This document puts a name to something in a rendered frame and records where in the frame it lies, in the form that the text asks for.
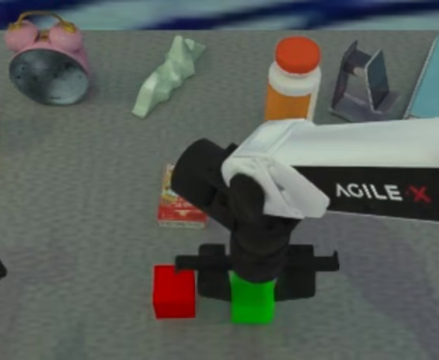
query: bottle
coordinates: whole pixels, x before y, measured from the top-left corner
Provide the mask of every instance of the bottle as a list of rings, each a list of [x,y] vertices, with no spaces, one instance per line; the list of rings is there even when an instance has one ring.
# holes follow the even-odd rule
[[[312,121],[321,81],[320,48],[303,36],[286,37],[269,67],[265,120]]]

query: red cube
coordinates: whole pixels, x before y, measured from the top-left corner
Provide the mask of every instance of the red cube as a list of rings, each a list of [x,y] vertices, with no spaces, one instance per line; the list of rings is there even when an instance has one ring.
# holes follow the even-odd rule
[[[194,271],[176,271],[174,265],[155,265],[152,304],[158,320],[194,318],[196,316]]]

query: gray table surface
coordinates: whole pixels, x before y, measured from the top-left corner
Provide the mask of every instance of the gray table surface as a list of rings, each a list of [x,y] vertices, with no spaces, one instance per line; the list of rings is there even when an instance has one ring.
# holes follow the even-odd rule
[[[146,120],[138,89],[173,32],[86,34],[94,88],[76,106],[32,103],[8,81],[0,32],[0,360],[439,359],[439,225],[328,214],[294,242],[337,249],[341,271],[317,296],[278,304],[273,324],[231,325],[228,305],[200,299],[194,320],[156,321],[152,266],[226,242],[155,222],[161,171],[193,141],[240,142],[262,122],[275,42],[292,32],[184,32],[208,49],[197,75]],[[386,53],[401,118],[435,32],[312,32],[323,49],[315,119],[354,40]]]

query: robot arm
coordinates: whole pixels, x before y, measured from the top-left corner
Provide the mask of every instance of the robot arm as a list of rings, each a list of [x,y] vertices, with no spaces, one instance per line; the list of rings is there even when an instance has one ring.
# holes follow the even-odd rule
[[[320,218],[327,210],[439,221],[439,118],[261,125],[221,165],[226,185],[250,176],[264,213]]]

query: alarm clock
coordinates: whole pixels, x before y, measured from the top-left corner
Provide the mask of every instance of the alarm clock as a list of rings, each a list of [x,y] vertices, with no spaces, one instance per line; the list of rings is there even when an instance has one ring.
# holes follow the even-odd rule
[[[31,15],[50,15],[58,22],[40,30],[26,19]],[[9,78],[28,98],[44,105],[71,105],[86,96],[89,62],[81,31],[72,22],[47,11],[28,11],[9,25],[5,43],[14,52]]]

